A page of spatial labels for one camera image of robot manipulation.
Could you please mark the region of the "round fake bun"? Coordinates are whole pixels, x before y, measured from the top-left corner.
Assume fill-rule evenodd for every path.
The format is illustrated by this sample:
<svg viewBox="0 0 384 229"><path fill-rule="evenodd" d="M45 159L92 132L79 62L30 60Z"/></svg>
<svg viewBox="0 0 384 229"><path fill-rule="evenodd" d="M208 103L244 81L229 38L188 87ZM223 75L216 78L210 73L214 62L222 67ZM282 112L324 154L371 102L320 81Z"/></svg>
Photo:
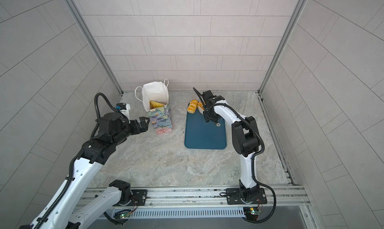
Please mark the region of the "round fake bun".
<svg viewBox="0 0 384 229"><path fill-rule="evenodd" d="M201 102L198 102L198 109L199 111L202 113L205 109L204 109L204 106Z"/></svg>

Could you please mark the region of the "yellow striped fake croissant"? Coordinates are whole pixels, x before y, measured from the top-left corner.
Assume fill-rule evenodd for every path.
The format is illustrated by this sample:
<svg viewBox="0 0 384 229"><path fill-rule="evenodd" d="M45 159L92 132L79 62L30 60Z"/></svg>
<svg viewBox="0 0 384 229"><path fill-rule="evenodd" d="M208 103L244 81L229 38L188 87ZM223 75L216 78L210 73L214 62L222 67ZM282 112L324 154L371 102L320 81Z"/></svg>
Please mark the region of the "yellow striped fake croissant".
<svg viewBox="0 0 384 229"><path fill-rule="evenodd" d="M165 106L165 104L163 104L163 103L159 103L159 102L156 102L153 100L150 101L150 108L151 109L160 108L160 107L164 107L164 106Z"/></svg>

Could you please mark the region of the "floral paper bag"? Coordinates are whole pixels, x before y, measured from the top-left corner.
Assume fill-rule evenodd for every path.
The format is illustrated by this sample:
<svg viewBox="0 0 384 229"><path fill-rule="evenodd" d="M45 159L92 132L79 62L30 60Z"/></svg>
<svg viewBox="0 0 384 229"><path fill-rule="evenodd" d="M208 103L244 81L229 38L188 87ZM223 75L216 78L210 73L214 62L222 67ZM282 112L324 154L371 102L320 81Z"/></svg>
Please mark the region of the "floral paper bag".
<svg viewBox="0 0 384 229"><path fill-rule="evenodd" d="M165 134L173 130L171 122L171 110L169 106L169 80L163 82L151 82L135 89L135 97L143 103L150 123L153 125L157 135ZM165 104L164 107L151 109L150 101Z"/></svg>

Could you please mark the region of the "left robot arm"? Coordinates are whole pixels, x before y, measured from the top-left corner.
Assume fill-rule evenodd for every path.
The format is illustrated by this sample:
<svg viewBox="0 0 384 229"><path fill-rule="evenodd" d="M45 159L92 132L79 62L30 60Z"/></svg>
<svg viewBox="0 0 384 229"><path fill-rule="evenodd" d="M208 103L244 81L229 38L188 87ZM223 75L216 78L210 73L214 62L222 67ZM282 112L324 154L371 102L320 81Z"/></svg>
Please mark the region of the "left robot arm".
<svg viewBox="0 0 384 229"><path fill-rule="evenodd" d="M121 180L110 183L102 194L79 211L74 209L88 184L116 151L116 147L148 130L149 118L128 120L119 112L98 118L99 132L86 141L71 160L69 174L42 212L22 229L86 229L114 205L126 206L134 200L131 185Z"/></svg>

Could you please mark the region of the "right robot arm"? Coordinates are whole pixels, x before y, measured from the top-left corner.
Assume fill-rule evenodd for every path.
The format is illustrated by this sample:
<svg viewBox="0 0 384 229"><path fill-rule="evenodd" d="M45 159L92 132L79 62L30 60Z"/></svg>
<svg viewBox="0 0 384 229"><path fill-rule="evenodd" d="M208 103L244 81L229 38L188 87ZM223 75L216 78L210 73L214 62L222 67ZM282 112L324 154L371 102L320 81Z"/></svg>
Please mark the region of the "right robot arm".
<svg viewBox="0 0 384 229"><path fill-rule="evenodd" d="M209 91L200 94L196 91L203 105L203 116L206 122L218 125L219 119L231 125L232 144L240 157L241 178L240 198L245 204L266 204L265 192L257 182L255 158L265 150L264 142L259 135L256 120L239 114L222 96L215 96Z"/></svg>

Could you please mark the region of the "fake croissant top left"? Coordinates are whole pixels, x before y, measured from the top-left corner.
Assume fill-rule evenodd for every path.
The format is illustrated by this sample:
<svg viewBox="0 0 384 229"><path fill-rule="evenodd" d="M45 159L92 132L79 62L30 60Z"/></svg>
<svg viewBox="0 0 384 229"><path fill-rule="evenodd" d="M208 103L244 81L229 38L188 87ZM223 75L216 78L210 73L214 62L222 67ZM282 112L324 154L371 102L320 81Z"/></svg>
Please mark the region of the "fake croissant top left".
<svg viewBox="0 0 384 229"><path fill-rule="evenodd" d="M192 100L188 105L187 112L190 114L194 114L196 112L197 107L198 107L198 101Z"/></svg>

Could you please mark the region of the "teal tray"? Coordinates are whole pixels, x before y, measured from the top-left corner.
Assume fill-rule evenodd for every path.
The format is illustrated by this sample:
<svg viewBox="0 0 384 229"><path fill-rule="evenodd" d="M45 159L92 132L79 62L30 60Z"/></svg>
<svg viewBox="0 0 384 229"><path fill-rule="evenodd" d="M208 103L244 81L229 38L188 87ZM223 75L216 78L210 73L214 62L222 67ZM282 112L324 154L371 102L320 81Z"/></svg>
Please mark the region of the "teal tray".
<svg viewBox="0 0 384 229"><path fill-rule="evenodd" d="M188 110L185 130L185 147L188 149L216 149L227 147L225 121L221 118L219 126L206 122L197 103L195 113Z"/></svg>

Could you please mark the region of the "left circuit board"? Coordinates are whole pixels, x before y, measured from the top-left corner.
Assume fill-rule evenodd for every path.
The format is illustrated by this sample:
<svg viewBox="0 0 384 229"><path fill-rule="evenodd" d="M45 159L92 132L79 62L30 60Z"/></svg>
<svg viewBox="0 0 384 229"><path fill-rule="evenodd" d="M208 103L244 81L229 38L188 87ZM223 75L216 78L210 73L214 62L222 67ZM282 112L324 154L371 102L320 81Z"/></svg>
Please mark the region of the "left circuit board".
<svg viewBox="0 0 384 229"><path fill-rule="evenodd" d="M132 210L122 210L119 212L116 212L114 215L115 220L128 220L129 217L132 215Z"/></svg>

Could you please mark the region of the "circuit board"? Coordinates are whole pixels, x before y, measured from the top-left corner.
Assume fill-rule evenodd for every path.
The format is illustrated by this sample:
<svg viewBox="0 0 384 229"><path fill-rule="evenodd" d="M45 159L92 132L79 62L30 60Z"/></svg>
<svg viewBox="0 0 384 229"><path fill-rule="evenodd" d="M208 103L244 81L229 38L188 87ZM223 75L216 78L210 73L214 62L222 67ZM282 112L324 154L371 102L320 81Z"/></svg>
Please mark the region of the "circuit board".
<svg viewBox="0 0 384 229"><path fill-rule="evenodd" d="M252 223L257 222L259 219L259 216L263 212L263 210L261 210L260 208L249 208L249 207L243 208L243 211L245 216L244 220Z"/></svg>
<svg viewBox="0 0 384 229"><path fill-rule="evenodd" d="M132 210L122 210L119 212L116 212L114 215L115 220L128 220L129 217L132 215Z"/></svg>

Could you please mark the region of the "right circuit board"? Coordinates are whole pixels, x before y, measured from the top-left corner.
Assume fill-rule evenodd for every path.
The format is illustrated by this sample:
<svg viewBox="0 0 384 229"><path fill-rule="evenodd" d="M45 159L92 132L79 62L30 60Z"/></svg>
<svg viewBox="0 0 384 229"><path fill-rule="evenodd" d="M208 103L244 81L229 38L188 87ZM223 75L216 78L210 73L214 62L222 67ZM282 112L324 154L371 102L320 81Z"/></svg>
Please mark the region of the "right circuit board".
<svg viewBox="0 0 384 229"><path fill-rule="evenodd" d="M263 212L263 210L261 210L260 208L249 208L249 207L243 208L243 211L245 216L244 220L252 223L257 222L259 219L259 216Z"/></svg>

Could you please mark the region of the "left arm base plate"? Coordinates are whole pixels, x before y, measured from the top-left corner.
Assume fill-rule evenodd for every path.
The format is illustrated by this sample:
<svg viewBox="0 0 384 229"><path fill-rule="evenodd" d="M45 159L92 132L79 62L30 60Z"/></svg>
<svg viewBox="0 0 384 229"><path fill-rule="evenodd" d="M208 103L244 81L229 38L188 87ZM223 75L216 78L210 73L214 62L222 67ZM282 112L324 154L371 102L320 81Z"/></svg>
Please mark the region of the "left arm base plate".
<svg viewBox="0 0 384 229"><path fill-rule="evenodd" d="M131 190L130 198L127 202L119 204L123 207L137 207L144 206L146 203L148 191L147 190Z"/></svg>

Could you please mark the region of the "left corner aluminium post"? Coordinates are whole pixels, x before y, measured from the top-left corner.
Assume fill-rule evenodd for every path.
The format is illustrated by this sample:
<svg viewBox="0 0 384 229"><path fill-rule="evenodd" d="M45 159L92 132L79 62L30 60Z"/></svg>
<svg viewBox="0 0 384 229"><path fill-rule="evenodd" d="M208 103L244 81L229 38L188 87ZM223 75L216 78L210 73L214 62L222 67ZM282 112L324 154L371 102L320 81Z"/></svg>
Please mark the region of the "left corner aluminium post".
<svg viewBox="0 0 384 229"><path fill-rule="evenodd" d="M123 94L123 91L114 76L110 66L108 65L105 57L103 56L100 47L98 46L95 38L91 34L88 26L86 25L85 20L83 19L82 15L80 14L80 11L76 7L75 3L73 0L63 0L66 7L68 8L69 12L71 13L72 17L74 18L75 22L77 23L81 33L84 35L85 39L87 40L91 50L93 51L94 55L96 56L97 60L107 73L108 77L112 81L113 85L115 86L116 90L120 95Z"/></svg>

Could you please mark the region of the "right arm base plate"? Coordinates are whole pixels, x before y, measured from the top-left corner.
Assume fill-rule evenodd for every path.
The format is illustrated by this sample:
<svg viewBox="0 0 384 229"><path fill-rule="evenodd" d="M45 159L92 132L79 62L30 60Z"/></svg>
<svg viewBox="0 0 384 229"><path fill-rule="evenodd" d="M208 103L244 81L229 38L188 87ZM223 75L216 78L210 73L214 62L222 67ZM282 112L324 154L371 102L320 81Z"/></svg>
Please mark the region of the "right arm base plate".
<svg viewBox="0 0 384 229"><path fill-rule="evenodd" d="M226 197L228 205L265 205L268 203L263 188L257 189L256 193L250 197L247 196L247 199L245 193L239 188L227 188L224 193L221 193L221 196Z"/></svg>

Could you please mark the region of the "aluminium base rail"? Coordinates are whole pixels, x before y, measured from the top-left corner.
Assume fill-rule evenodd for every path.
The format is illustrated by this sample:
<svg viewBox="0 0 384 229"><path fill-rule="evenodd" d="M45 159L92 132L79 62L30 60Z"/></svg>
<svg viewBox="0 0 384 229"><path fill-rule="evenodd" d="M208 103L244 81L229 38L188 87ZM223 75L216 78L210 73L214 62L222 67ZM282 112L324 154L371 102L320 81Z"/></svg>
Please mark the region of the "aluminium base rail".
<svg viewBox="0 0 384 229"><path fill-rule="evenodd" d="M277 206L309 206L310 200L303 186L271 185L276 194L263 188L268 203L260 205L262 209L276 204ZM210 208L210 207L255 207L257 205L228 205L227 199L221 196L227 188L237 186L207 186L207 187L152 187L131 188L131 190L147 190L147 198L140 209L159 208Z"/></svg>

